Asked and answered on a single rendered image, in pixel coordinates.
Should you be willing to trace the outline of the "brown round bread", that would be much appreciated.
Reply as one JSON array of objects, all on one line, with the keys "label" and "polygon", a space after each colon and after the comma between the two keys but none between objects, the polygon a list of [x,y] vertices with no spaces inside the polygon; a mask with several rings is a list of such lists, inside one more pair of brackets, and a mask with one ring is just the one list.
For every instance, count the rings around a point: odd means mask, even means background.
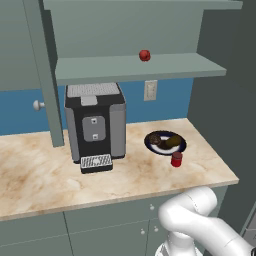
[{"label": "brown round bread", "polygon": [[152,134],[149,136],[149,142],[152,145],[157,145],[159,146],[162,143],[161,137],[157,134]]}]

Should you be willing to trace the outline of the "dark blue and white plate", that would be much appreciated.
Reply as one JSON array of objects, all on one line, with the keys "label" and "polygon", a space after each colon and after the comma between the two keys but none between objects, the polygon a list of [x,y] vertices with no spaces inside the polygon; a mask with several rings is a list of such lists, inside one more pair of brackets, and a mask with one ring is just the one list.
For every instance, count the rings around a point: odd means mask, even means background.
[{"label": "dark blue and white plate", "polygon": [[[153,135],[156,135],[161,139],[161,143],[159,145],[155,145],[150,142],[150,138]],[[176,133],[172,131],[166,131],[166,130],[153,131],[145,136],[144,144],[148,150],[158,155],[171,156],[174,152],[184,152],[187,147],[187,142],[182,136],[180,136],[181,142],[179,145],[174,146],[172,148],[166,145],[166,141],[175,135]]]}]

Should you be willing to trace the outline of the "dark green avocado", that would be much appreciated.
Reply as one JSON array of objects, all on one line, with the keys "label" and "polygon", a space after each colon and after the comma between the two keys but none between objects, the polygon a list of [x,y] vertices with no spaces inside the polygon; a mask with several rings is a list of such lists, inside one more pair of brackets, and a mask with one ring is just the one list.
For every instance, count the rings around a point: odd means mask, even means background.
[{"label": "dark green avocado", "polygon": [[167,149],[171,149],[175,146],[179,146],[180,143],[181,143],[181,137],[178,135],[174,135],[167,140],[162,140],[159,147],[161,149],[167,150]]}]

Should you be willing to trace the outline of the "red jam jar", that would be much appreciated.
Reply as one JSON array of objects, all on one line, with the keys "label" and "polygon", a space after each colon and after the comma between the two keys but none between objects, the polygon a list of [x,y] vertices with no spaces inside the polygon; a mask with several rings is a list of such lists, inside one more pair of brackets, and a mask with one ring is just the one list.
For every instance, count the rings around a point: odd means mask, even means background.
[{"label": "red jam jar", "polygon": [[183,155],[181,152],[174,152],[171,158],[171,165],[173,167],[180,167],[182,163]]}]

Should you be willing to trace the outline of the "white round door knob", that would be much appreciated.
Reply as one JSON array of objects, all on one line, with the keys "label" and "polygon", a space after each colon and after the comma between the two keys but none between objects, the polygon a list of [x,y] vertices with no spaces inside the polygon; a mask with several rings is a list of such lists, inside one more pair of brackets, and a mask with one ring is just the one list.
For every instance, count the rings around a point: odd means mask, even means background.
[{"label": "white round door knob", "polygon": [[39,102],[38,100],[35,100],[33,102],[33,108],[35,111],[40,111],[44,107],[45,107],[45,104],[43,102]]}]

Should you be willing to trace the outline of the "tall dark grey cabinet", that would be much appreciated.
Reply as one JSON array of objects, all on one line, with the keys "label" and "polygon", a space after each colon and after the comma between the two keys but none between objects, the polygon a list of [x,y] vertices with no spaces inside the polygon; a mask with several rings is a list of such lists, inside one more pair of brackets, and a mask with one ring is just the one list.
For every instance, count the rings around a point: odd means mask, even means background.
[{"label": "tall dark grey cabinet", "polygon": [[256,201],[256,0],[206,11],[198,53],[227,74],[194,81],[188,119],[239,178],[219,217],[240,232]]}]

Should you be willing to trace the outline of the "grey-green base cabinet door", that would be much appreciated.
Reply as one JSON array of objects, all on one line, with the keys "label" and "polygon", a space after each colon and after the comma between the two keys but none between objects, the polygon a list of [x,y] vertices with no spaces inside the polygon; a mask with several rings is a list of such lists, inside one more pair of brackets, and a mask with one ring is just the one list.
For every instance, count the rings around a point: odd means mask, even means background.
[{"label": "grey-green base cabinet door", "polygon": [[73,256],[64,215],[1,221],[0,256]]},{"label": "grey-green base cabinet door", "polygon": [[[158,232],[154,232],[155,226],[159,229]],[[160,225],[158,219],[149,221],[146,256],[155,256],[156,250],[166,240],[167,234],[168,231]]]},{"label": "grey-green base cabinet door", "polygon": [[139,221],[71,233],[70,240],[74,256],[145,256],[147,234],[148,221]]}]

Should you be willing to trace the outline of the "black and grey coffee machine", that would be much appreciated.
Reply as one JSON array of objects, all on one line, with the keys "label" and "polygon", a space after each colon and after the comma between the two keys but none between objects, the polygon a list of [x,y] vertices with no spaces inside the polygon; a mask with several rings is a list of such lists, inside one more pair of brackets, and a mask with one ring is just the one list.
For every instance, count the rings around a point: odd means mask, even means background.
[{"label": "black and grey coffee machine", "polygon": [[119,85],[67,85],[64,109],[72,160],[81,173],[112,170],[112,160],[126,154],[126,101]]}]

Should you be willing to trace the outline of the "red round fruit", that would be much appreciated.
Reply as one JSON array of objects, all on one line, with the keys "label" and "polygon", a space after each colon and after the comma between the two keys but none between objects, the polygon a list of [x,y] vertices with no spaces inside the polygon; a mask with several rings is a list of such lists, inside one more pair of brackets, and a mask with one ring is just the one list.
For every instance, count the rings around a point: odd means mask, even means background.
[{"label": "red round fruit", "polygon": [[150,54],[150,51],[149,50],[141,50],[139,52],[139,58],[141,61],[143,62],[147,62],[150,60],[151,58],[151,54]]}]

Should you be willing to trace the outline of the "grey-green drawer front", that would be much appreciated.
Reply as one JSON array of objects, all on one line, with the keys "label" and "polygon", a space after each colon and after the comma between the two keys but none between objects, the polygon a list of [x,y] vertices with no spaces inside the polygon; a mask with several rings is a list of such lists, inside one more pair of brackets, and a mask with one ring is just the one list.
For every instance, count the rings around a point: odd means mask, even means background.
[{"label": "grey-green drawer front", "polygon": [[108,204],[64,212],[70,233],[123,225],[158,217],[158,208],[172,195]]}]

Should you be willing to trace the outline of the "beige wall outlet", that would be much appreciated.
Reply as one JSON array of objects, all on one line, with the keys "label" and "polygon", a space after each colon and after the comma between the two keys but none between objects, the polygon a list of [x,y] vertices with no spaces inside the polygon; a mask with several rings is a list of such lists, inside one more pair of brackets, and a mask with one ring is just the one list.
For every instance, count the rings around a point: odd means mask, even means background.
[{"label": "beige wall outlet", "polygon": [[157,95],[157,80],[149,80],[144,83],[144,100],[154,101]]}]

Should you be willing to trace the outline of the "grey-green open wall cabinet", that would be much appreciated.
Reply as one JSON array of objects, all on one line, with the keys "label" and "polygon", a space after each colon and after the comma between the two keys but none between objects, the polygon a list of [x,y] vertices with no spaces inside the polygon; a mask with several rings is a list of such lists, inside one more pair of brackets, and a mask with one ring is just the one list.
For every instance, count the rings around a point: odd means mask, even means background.
[{"label": "grey-green open wall cabinet", "polygon": [[[236,0],[43,0],[51,14],[60,84],[223,76],[197,52],[203,12]],[[141,50],[151,58],[143,62]]]}]

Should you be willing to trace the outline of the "grey-green closed wall cabinet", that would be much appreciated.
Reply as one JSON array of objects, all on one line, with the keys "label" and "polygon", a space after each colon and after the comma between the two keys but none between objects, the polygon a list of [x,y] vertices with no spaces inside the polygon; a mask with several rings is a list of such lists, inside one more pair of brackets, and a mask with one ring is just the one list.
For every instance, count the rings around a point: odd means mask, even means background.
[{"label": "grey-green closed wall cabinet", "polygon": [[23,0],[0,0],[0,91],[39,87]]}]

